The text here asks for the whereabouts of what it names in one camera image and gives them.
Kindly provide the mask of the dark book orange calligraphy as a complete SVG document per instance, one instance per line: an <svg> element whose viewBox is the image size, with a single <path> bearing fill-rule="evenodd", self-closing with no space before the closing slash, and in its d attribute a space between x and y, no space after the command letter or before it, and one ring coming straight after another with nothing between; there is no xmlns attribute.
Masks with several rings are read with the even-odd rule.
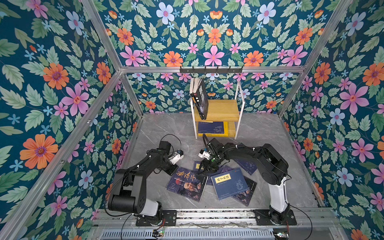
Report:
<svg viewBox="0 0 384 240"><path fill-rule="evenodd" d="M200 202L208 176L179 167L171 176L166 190L190 200Z"/></svg>

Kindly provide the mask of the blue book yellow label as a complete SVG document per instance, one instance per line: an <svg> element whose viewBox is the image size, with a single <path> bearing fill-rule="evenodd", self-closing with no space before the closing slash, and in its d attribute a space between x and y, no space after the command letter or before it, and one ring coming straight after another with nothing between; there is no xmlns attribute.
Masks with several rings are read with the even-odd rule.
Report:
<svg viewBox="0 0 384 240"><path fill-rule="evenodd" d="M232 197L249 189L245 177L239 168L211 176L211 180L218 200Z"/></svg>
<svg viewBox="0 0 384 240"><path fill-rule="evenodd" d="M199 134L224 134L225 127L223 122L199 122Z"/></svg>

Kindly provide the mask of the black wolf cover book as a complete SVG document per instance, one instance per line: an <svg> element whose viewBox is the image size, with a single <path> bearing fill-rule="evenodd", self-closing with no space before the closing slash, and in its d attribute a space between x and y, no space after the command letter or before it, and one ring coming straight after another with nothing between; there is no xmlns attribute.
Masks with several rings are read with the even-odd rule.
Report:
<svg viewBox="0 0 384 240"><path fill-rule="evenodd" d="M201 78L199 79L200 82L198 85L197 93L195 94L195 102L201 119L206 120L209 107L208 94L205 87L205 81Z"/></svg>

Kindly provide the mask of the yellow cartoon cover book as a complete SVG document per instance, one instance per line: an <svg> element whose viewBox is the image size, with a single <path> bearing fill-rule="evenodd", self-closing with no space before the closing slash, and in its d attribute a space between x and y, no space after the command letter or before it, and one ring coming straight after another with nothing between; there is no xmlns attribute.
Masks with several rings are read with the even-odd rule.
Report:
<svg viewBox="0 0 384 240"><path fill-rule="evenodd" d="M234 138L236 135L235 123L234 122L223 122L225 127L224 134L205 134L207 137L225 137L225 138Z"/></svg>

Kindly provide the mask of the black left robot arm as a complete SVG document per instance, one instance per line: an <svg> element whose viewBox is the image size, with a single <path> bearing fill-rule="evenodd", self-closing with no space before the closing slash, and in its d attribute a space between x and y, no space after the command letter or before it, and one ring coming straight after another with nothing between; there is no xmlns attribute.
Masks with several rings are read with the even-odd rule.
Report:
<svg viewBox="0 0 384 240"><path fill-rule="evenodd" d="M156 216L161 210L161 203L147 198L147 178L156 169L169 176L174 174L178 165L170 160L171 148L171 143L161 141L158 148L149 150L136 165L117 170L107 197L108 210L146 217Z"/></svg>

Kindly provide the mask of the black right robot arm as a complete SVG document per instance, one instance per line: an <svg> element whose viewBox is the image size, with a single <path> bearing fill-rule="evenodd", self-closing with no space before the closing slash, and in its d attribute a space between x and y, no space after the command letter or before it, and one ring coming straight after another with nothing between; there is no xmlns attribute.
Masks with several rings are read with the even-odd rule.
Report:
<svg viewBox="0 0 384 240"><path fill-rule="evenodd" d="M212 139L200 150L200 167L204 174L216 172L224 160L242 160L256 165L263 180L268 183L271 195L269 215L275 225L284 224L289 218L291 206L287 200L286 181L288 162L270 144L261 147L247 147L244 144L222 144Z"/></svg>

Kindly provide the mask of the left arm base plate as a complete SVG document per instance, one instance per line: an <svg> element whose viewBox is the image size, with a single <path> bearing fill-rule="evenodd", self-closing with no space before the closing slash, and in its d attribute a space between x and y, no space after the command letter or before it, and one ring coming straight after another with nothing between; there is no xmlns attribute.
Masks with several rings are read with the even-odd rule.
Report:
<svg viewBox="0 0 384 240"><path fill-rule="evenodd" d="M136 220L136 227L173 227L176 225L177 213L176 210L163 210L161 216L139 215Z"/></svg>

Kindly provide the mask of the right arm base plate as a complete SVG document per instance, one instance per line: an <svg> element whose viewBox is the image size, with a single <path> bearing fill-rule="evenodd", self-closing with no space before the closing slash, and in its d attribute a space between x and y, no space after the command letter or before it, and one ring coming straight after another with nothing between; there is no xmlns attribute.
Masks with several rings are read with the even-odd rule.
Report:
<svg viewBox="0 0 384 240"><path fill-rule="evenodd" d="M253 210L253 213L258 226L296 226L298 224L294 212L290 208L282 213L270 209Z"/></svg>

